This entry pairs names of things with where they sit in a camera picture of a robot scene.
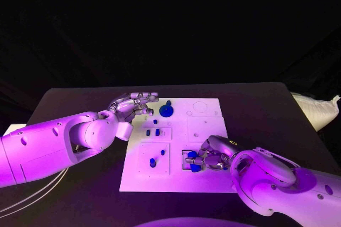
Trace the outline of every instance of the white bag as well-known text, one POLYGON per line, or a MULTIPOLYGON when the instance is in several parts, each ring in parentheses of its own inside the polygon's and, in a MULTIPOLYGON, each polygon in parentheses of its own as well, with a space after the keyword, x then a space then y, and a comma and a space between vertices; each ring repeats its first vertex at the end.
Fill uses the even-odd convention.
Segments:
POLYGON ((315 130, 320 131, 339 116, 340 109, 337 101, 340 100, 340 96, 336 96, 331 101, 324 101, 297 93, 292 93, 292 95, 315 130))

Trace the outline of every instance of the blue piece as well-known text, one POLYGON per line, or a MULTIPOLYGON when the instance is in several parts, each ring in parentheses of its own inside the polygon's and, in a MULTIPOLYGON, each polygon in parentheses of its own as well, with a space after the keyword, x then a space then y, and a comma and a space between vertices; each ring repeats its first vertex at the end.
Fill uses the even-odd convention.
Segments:
MULTIPOLYGON (((187 154, 187 157, 198 157, 197 152, 195 152, 195 151, 190 152, 190 153, 187 154)), ((191 170, 193 170, 194 173, 201 171, 201 165, 198 165, 198 164, 190 164, 190 166, 191 166, 191 170)))
POLYGON ((174 108, 172 108, 171 104, 172 103, 168 100, 167 104, 159 109, 159 113, 164 117, 169 117, 174 114, 174 108))
POLYGON ((156 161, 155 161, 155 159, 152 158, 149 162, 151 162, 151 167, 154 168, 154 167, 156 166, 156 161))

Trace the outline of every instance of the white board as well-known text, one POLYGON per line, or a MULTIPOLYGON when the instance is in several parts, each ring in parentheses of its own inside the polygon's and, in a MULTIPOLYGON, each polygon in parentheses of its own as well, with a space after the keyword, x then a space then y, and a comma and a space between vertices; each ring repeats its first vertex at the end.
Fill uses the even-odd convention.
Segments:
POLYGON ((219 99, 162 98, 148 106, 155 109, 155 116, 136 116, 132 122, 120 191, 234 193, 230 170, 204 168, 194 173, 187 169, 188 165, 182 166, 182 154, 198 151, 210 135, 227 137, 219 99), (168 100, 174 115, 165 118, 159 108, 168 100), (155 135, 156 129, 161 129, 159 136, 155 135), (156 160, 155 168, 151 167, 151 158, 156 160))

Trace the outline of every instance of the table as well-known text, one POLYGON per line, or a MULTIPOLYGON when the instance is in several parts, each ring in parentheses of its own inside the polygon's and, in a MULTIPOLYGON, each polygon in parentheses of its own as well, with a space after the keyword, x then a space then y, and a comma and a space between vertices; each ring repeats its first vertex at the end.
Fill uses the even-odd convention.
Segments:
MULTIPOLYGON (((246 83, 51 89, 28 125, 84 111, 102 111, 125 92, 161 97, 219 98, 229 137, 250 149, 263 147, 301 166, 341 175, 297 101, 282 83, 246 83)), ((174 217, 208 217, 256 226, 300 226, 281 213, 255 213, 237 194, 119 192, 128 142, 119 139, 97 156, 70 168, 54 191, 29 208, 0 219, 2 226, 135 226, 174 217)), ((52 180, 6 187, 0 208, 52 180)))

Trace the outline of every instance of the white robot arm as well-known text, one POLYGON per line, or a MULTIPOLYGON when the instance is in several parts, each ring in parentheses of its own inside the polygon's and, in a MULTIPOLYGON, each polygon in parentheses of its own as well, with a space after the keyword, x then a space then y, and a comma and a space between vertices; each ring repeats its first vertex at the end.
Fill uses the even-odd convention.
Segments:
POLYGON ((158 93, 130 93, 107 110, 26 126, 0 138, 0 188, 42 179, 97 155, 115 138, 128 141, 136 115, 154 115, 158 93))
POLYGON ((300 167, 262 148, 245 150, 220 136, 210 136, 187 162, 213 170, 230 167, 237 194, 259 214, 281 212, 305 227, 341 226, 341 177, 300 167))

